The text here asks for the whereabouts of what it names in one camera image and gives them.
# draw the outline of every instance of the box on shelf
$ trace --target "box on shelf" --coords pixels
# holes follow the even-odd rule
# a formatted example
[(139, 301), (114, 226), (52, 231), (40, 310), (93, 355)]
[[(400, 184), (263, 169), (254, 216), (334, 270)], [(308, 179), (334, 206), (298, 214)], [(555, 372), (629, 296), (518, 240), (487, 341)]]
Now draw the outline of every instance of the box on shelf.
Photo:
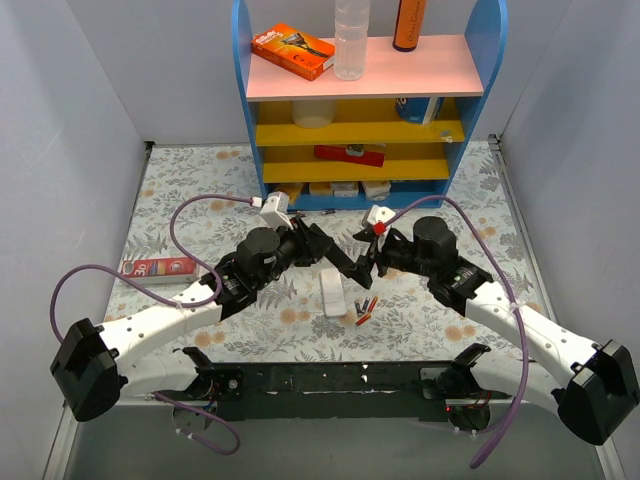
[(331, 196), (333, 195), (333, 188), (331, 188), (330, 182), (311, 182), (309, 184), (309, 194)]
[(251, 51), (296, 75), (315, 80), (333, 65), (335, 47), (330, 43), (279, 23), (255, 35)]
[(380, 143), (315, 145), (313, 147), (313, 154), (317, 158), (325, 158), (327, 160), (339, 160), (341, 162), (357, 163), (358, 165), (381, 167), (384, 164), (385, 150), (385, 145)]
[(286, 193), (289, 197), (289, 205), (295, 205), (296, 200), (302, 193), (304, 183), (280, 183), (276, 185), (274, 191)]
[(357, 197), (360, 189), (358, 182), (331, 182), (334, 197)]
[(380, 201), (389, 196), (391, 192), (391, 182), (388, 180), (360, 182), (367, 196), (367, 200)]

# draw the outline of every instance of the table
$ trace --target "table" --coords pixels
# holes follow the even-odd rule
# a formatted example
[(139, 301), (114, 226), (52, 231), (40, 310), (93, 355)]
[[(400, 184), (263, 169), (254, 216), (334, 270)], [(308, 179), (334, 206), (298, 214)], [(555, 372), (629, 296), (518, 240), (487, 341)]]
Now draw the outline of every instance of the table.
[[(184, 200), (203, 193), (259, 195), (258, 182), (246, 145), (214, 147), (156, 147), (151, 153), (133, 213), (123, 259), (181, 256), (169, 237), (169, 217)], [(471, 142), (458, 170), (450, 196), (469, 213), (521, 301), (536, 309), (541, 302), (527, 264), (528, 253), (511, 217), (500, 175), (486, 142)], [(450, 207), (413, 210), (395, 226), (410, 236), (413, 222), (425, 215), (444, 218), (458, 235), (458, 249), (470, 261), (493, 273), (462, 219)], [(351, 235), (359, 230), (363, 212), (309, 213), (348, 255), (355, 258), (365, 244)], [(191, 252), (215, 265), (224, 254), (258, 226), (257, 209), (230, 201), (202, 201), (185, 210), (176, 232)], [(519, 351), (488, 328), (465, 319), (437, 303), (427, 280), (390, 270), (375, 278), (370, 291), (345, 280), (349, 309), (342, 318), (328, 319), (322, 310), (318, 271), (328, 264), (292, 268), (258, 295), (243, 312), (156, 350), (198, 346), (214, 362), (396, 361), (448, 360), (473, 342), (507, 355)], [(172, 296), (184, 285), (158, 286)], [(354, 301), (377, 295), (373, 317), (360, 327)], [(153, 301), (116, 282), (105, 321), (148, 308)]]

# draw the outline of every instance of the red and white box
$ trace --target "red and white box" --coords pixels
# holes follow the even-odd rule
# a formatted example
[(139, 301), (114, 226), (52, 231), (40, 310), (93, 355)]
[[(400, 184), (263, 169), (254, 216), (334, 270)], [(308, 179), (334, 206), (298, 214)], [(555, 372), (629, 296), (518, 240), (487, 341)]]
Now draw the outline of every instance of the red and white box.
[(198, 279), (198, 265), (187, 257), (125, 260), (120, 271), (140, 285), (188, 283)]

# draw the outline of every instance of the white wall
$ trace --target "white wall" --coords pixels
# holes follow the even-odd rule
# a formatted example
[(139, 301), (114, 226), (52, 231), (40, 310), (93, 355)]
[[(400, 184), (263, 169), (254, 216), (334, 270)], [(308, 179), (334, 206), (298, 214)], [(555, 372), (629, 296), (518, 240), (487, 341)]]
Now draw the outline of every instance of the white wall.
[[(0, 478), (42, 476), (62, 412), (49, 373), (56, 280), (117, 265), (144, 145), (64, 0), (0, 0)], [(63, 330), (104, 315), (112, 279), (63, 290)]]
[[(640, 3), (574, 0), (504, 134), (559, 320), (630, 350), (640, 372)], [(640, 478), (640, 411), (614, 435)]]
[[(233, 73), (232, 0), (67, 1), (143, 139), (163, 144), (248, 141)], [(509, 44), (476, 137), (502, 132), (569, 1), (508, 1)], [(332, 0), (247, 4), (254, 31), (286, 22), (317, 36), (333, 36)], [(474, 4), (429, 0), (423, 33), (462, 33)], [(397, 5), (372, 0), (371, 35), (393, 35)]]

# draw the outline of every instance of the orange bottle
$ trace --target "orange bottle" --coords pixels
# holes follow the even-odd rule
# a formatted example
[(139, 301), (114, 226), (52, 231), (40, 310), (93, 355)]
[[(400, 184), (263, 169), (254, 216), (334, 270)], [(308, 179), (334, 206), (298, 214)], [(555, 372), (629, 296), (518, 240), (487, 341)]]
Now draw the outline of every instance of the orange bottle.
[(400, 0), (393, 47), (401, 52), (415, 50), (420, 39), (420, 28), (427, 0)]

